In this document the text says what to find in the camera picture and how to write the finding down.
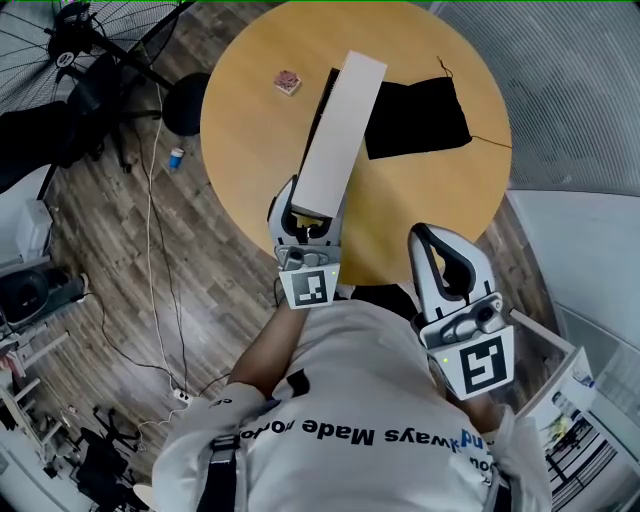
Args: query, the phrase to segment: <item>black suspender strap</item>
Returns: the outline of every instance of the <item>black suspender strap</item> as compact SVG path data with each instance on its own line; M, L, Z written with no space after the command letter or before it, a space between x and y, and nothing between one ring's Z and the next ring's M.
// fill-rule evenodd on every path
M207 483L197 512L233 512L236 503L236 450L240 436L217 437L211 441Z

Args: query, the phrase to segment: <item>power strip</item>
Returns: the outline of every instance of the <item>power strip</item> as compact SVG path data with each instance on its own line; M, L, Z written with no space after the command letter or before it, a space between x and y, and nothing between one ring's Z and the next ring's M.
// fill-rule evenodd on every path
M173 396L187 405L191 405L191 402L193 401L193 397L191 395L179 388L173 390Z

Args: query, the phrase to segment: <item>round wooden table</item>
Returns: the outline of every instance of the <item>round wooden table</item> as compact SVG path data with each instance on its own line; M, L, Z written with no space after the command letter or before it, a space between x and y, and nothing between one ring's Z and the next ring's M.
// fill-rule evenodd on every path
M402 84L444 76L440 57L453 73L470 133L511 145L507 110L487 66L462 36L424 9L384 2L276 7L220 58L201 120L215 193L238 227L270 254L269 204L298 172L329 71L340 68L349 50L386 63L385 80ZM291 97L273 86L283 69L302 80ZM462 148L372 161L363 142L347 190L340 281L409 279L407 236L416 222L475 241L500 205L510 164L511 149L479 139Z

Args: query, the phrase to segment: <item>white t-shirt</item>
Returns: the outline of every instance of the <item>white t-shirt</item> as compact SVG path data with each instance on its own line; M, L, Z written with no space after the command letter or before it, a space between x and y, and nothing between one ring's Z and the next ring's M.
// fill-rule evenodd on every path
M154 465L160 512L196 510L209 443L238 432L236 510L480 512L494 462L514 477L514 510L551 509L535 424L507 409L489 447L437 393L416 335L390 311L312 310L274 398L234 383L194 401Z

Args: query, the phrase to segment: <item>person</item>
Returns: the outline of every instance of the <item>person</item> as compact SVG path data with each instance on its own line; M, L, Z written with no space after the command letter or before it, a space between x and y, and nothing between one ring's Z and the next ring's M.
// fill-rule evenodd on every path
M413 303L389 288L311 310L284 301L219 396L194 399L166 440L159 510L551 510L533 421L488 394L450 396L408 321ZM239 436L231 483L209 473L225 435Z

